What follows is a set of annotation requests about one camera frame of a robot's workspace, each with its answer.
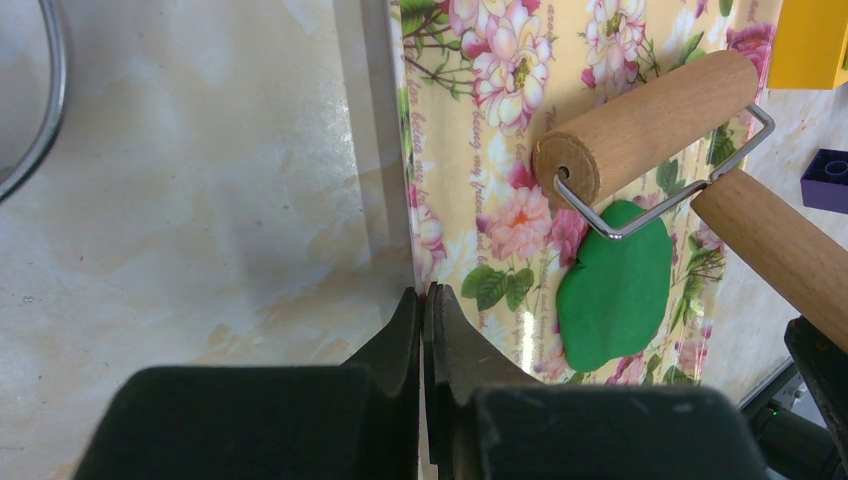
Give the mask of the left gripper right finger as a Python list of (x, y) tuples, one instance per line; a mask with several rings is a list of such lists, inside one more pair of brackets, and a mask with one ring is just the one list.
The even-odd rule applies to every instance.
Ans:
[(432, 284), (423, 307), (429, 459), (442, 479), (762, 479), (743, 417), (698, 386), (546, 385)]

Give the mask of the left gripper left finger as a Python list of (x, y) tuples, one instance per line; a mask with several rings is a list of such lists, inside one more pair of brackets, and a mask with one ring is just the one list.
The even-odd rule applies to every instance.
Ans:
[(414, 479), (419, 335), (413, 289), (339, 365), (161, 366), (117, 391), (78, 479)]

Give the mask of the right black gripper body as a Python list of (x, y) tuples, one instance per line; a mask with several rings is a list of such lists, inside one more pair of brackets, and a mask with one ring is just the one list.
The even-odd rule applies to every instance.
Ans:
[(784, 341), (846, 464), (847, 353), (804, 316), (788, 323)]

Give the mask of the wooden double-ended roller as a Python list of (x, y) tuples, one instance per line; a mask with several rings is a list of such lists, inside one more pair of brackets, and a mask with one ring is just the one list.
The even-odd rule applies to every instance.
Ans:
[[(601, 236), (623, 239), (677, 204), (697, 215), (763, 280), (838, 347), (847, 344), (847, 253), (777, 194), (739, 168), (774, 132), (754, 102), (758, 75), (743, 54), (720, 50), (678, 67), (545, 133), (532, 169), (545, 195), (580, 213)], [(749, 113), (760, 130), (709, 177), (613, 227), (595, 205), (726, 120)]]

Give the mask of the green dough disc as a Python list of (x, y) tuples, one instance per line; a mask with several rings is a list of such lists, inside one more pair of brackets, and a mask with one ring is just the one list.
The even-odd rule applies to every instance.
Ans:
[(587, 233), (555, 301), (572, 370), (592, 372), (649, 345), (666, 316), (673, 257), (660, 218), (620, 240)]

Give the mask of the floral cutting board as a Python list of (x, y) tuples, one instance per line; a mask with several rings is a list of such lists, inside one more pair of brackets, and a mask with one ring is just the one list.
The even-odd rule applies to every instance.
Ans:
[(586, 232), (530, 175), (535, 141), (621, 93), (729, 49), (768, 69), (777, 1), (392, 1), (399, 117), (420, 287), (450, 285), (469, 322), (547, 383), (696, 383), (725, 266), (680, 205), (665, 318), (640, 353), (578, 373), (555, 291)]

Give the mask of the round metal cutter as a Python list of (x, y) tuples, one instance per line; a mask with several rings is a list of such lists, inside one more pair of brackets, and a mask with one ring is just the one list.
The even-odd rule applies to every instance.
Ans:
[(65, 113), (69, 61), (56, 1), (1, 3), (1, 199), (39, 169)]

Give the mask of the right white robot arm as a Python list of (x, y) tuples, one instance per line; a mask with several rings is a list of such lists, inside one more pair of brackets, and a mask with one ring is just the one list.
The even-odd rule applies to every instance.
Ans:
[[(767, 466), (787, 479), (847, 477), (847, 353), (806, 318), (784, 334), (791, 358), (741, 402)], [(804, 386), (824, 424), (792, 411)]]

